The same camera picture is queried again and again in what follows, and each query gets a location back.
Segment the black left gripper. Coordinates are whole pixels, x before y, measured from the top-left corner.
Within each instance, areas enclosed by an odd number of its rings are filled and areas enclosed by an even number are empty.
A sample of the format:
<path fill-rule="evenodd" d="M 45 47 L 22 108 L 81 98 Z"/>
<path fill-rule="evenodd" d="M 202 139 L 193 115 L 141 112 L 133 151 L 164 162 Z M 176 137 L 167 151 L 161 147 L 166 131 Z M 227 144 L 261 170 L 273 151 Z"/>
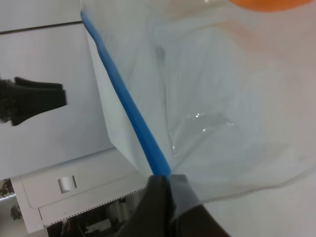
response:
<path fill-rule="evenodd" d="M 62 84 L 38 82 L 15 77 L 20 90 L 13 95 L 10 80 L 0 79 L 0 122 L 11 121 L 18 126 L 39 114 L 67 105 L 66 91 Z"/>

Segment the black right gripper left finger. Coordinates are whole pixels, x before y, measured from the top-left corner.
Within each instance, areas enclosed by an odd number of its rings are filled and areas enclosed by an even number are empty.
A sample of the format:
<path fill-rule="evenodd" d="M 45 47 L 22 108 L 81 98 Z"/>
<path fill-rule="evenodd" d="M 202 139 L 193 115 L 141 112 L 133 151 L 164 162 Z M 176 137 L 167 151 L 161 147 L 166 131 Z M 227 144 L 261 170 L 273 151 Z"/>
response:
<path fill-rule="evenodd" d="M 136 210 L 117 237 L 169 237 L 173 204 L 165 176 L 150 176 Z"/>

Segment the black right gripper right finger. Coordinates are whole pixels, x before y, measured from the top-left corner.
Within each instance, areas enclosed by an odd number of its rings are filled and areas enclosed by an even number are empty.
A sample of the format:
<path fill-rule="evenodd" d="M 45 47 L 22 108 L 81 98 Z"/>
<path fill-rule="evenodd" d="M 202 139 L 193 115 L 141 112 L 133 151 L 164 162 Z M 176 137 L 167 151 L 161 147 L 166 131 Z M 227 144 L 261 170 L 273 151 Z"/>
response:
<path fill-rule="evenodd" d="M 185 175 L 169 178 L 173 203 L 170 231 L 173 237 L 228 237 L 202 205 Z"/>

